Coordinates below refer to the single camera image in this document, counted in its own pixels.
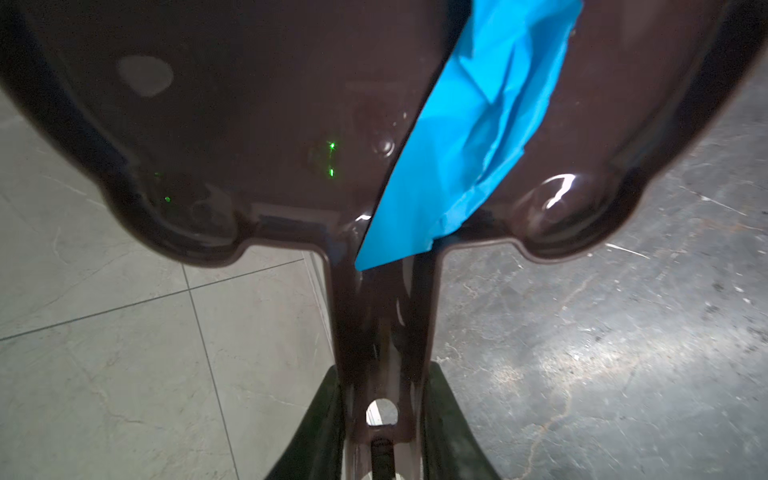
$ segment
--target concrete floor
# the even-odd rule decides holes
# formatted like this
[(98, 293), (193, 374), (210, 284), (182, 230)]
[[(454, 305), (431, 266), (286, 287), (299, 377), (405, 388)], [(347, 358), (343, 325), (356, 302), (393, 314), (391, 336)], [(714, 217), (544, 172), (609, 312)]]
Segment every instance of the concrete floor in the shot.
[[(768, 63), (588, 256), (456, 252), (433, 357), (502, 478), (764, 478)], [(148, 251), (0, 98), (0, 478), (261, 478), (332, 356), (301, 252)]]
[(432, 355), (491, 463), (765, 478), (767, 60), (608, 242), (555, 266), (510, 246), (446, 262)]

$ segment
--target blue tape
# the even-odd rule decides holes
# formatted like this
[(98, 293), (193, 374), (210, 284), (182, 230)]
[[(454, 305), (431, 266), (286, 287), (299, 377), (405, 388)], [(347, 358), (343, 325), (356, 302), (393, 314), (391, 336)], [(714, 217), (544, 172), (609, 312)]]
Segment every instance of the blue tape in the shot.
[(355, 267), (429, 251), (514, 167), (549, 105), (581, 0), (474, 0)]

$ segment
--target gray circular mark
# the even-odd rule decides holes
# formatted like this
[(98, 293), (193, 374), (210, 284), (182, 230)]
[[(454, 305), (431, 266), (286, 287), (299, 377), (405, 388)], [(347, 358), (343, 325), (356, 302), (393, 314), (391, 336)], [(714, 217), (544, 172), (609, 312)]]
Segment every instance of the gray circular mark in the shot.
[(141, 97), (154, 97), (174, 81), (168, 63), (149, 55), (126, 55), (118, 60), (120, 78)]
[(395, 141), (389, 135), (384, 135), (376, 142), (373, 151), (382, 157), (387, 158), (393, 151), (395, 151)]

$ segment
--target dark brown plastic housing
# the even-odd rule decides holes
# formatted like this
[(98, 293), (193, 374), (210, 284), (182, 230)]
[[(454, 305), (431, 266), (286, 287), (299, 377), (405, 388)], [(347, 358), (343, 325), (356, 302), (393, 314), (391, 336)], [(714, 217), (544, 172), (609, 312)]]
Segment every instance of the dark brown plastic housing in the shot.
[[(544, 122), (496, 192), (432, 252), (364, 272), (369, 219), (467, 0), (0, 0), (0, 77), (163, 255), (319, 253), (347, 478), (371, 470), (374, 439), (418, 478), (445, 251), (511, 241), (550, 262), (600, 243), (730, 96), (768, 28), (761, 0), (584, 3)], [(395, 425), (366, 424), (380, 398)]]

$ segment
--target gray floor tile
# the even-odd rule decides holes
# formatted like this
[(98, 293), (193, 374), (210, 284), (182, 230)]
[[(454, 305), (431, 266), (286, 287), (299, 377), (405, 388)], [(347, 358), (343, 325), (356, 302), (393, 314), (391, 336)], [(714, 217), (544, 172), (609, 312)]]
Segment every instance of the gray floor tile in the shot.
[(241, 478), (283, 453), (332, 354), (304, 262), (192, 290)]
[(0, 95), (0, 338), (186, 288)]
[(235, 478), (189, 294), (0, 343), (0, 478)]
[(243, 253), (243, 256), (232, 265), (224, 268), (196, 268), (186, 266), (187, 278), (192, 288), (208, 283), (219, 282), (233, 276), (263, 270), (271, 266), (301, 260), (301, 250), (289, 250), (285, 248), (262, 247), (254, 245)]

